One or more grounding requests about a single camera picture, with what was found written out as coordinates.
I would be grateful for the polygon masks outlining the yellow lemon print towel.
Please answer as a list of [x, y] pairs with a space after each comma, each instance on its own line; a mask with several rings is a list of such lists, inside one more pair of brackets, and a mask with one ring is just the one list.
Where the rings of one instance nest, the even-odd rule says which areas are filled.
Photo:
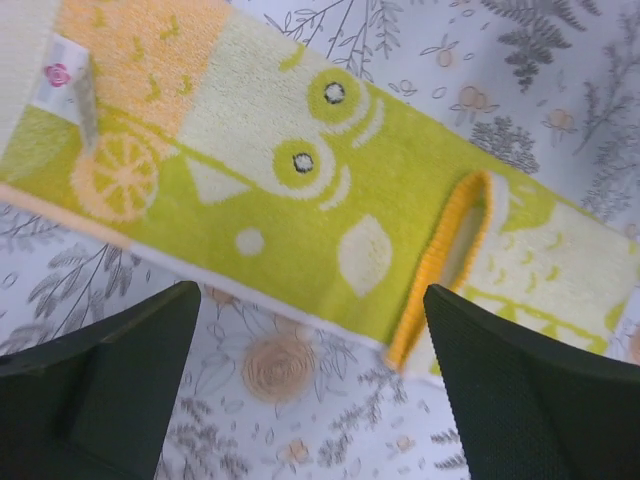
[[223, 1], [5, 1], [1, 197], [436, 377], [439, 284], [606, 350], [639, 249]]

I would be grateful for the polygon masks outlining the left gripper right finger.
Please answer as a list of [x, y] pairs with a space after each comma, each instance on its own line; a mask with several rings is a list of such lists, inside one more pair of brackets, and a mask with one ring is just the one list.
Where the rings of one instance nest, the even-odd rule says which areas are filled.
[[428, 287], [424, 307], [472, 478], [638, 478], [638, 367], [440, 285]]

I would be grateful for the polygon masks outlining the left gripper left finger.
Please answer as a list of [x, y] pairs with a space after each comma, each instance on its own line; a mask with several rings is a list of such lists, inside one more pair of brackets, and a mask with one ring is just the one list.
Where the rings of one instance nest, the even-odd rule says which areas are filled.
[[2, 478], [153, 478], [200, 303], [198, 285], [182, 281], [3, 355]]

